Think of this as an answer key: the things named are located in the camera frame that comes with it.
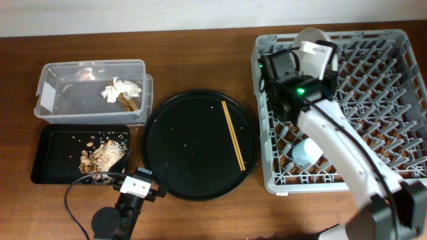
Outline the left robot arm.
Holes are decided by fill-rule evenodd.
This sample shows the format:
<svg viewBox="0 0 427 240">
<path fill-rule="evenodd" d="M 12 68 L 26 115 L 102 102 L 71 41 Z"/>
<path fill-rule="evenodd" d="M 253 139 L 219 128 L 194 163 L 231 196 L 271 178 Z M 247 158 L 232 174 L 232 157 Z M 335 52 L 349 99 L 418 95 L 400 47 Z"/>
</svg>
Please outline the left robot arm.
<svg viewBox="0 0 427 240">
<path fill-rule="evenodd" d="M 119 198 L 113 207 L 98 210 L 92 220 L 94 239 L 130 239 L 146 201 L 154 202 L 164 198 L 169 187 L 169 166 L 163 170 L 159 187 L 153 189 L 153 172 L 142 167 L 133 174 L 120 173 L 113 182 L 113 188 L 119 191 Z"/>
</svg>

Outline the white tissue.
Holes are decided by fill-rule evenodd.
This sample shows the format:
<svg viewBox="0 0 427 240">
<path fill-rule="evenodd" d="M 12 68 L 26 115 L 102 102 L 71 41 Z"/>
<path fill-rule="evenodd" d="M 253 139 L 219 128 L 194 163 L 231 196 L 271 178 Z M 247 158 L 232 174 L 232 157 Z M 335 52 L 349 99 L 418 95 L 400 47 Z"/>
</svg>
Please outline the white tissue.
<svg viewBox="0 0 427 240">
<path fill-rule="evenodd" d="M 113 78 L 113 84 L 108 85 L 102 92 L 101 96 L 106 99 L 108 103 L 115 103 L 120 95 L 126 100 L 134 97 L 139 97 L 142 89 L 135 83 L 128 80 L 119 80 L 118 77 Z"/>
</svg>

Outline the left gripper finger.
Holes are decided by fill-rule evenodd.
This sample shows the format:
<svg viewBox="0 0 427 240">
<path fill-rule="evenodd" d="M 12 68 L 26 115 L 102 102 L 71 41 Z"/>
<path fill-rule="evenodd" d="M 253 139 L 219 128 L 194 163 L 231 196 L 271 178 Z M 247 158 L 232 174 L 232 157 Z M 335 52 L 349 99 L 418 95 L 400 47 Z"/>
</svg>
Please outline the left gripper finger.
<svg viewBox="0 0 427 240">
<path fill-rule="evenodd" d="M 163 170 L 163 175 L 159 184 L 159 195 L 166 195 L 167 190 L 169 188 L 169 180 L 168 180 L 168 162 L 165 164 L 165 169 Z"/>
<path fill-rule="evenodd" d="M 110 168 L 109 168 L 109 172 L 110 173 L 122 173 L 123 170 L 125 169 L 127 162 L 130 158 L 131 155 L 131 149 L 127 150 L 123 157 L 121 157 L 116 163 L 114 163 Z"/>
</svg>

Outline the blue cup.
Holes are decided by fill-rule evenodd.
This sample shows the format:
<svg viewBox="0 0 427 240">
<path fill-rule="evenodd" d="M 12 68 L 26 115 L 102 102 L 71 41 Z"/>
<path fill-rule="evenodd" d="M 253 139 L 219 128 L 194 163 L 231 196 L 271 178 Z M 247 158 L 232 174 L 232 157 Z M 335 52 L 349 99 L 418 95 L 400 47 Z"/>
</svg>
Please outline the blue cup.
<svg viewBox="0 0 427 240">
<path fill-rule="evenodd" d="M 324 152 L 311 138 L 304 139 L 292 149 L 292 158 L 301 167 L 316 163 L 323 154 Z"/>
</svg>

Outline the grey plate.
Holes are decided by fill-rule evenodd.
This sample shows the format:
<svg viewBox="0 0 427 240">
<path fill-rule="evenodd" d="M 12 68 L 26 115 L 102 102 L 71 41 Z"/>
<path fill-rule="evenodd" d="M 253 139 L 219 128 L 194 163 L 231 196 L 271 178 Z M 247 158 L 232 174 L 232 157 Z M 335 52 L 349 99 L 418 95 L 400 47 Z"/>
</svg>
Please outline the grey plate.
<svg viewBox="0 0 427 240">
<path fill-rule="evenodd" d="M 292 41 L 292 46 L 300 47 L 302 45 L 302 41 L 315 43 L 317 40 L 331 41 L 330 37 L 324 31 L 314 27 L 308 27 L 296 35 Z"/>
</svg>

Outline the gold brown snack wrapper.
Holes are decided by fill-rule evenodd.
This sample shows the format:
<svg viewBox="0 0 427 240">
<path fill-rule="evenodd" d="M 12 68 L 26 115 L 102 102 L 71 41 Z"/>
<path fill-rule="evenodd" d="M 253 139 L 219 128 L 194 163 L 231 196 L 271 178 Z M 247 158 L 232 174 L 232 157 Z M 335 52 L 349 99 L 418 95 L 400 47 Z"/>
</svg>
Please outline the gold brown snack wrapper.
<svg viewBox="0 0 427 240">
<path fill-rule="evenodd" d="M 127 93 L 120 93 L 117 100 L 123 105 L 127 111 L 138 110 L 136 102 Z"/>
</svg>

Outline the food scraps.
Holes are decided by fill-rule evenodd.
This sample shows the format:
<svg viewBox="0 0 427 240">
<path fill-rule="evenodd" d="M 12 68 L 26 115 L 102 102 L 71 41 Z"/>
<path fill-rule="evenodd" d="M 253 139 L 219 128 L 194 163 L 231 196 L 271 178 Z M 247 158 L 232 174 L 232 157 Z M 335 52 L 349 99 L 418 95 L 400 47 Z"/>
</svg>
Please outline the food scraps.
<svg viewBox="0 0 427 240">
<path fill-rule="evenodd" d="M 130 132 L 90 131 L 71 133 L 65 138 L 67 153 L 65 168 L 71 176 L 79 178 L 92 174 L 84 183 L 107 185 L 112 178 L 107 172 L 113 171 L 129 151 Z"/>
</svg>

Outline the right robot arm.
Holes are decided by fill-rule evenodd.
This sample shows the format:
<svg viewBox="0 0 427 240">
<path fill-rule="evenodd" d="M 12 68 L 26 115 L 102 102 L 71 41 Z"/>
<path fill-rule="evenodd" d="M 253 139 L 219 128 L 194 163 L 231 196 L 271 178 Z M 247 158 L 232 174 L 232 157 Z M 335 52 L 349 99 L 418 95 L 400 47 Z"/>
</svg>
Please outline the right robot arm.
<svg viewBox="0 0 427 240">
<path fill-rule="evenodd" d="M 334 100 L 336 44 L 301 41 L 258 59 L 259 90 L 274 113 L 322 150 L 352 192 L 359 211 L 316 239 L 415 239 L 426 220 L 426 186 L 411 184 L 381 161 Z"/>
</svg>

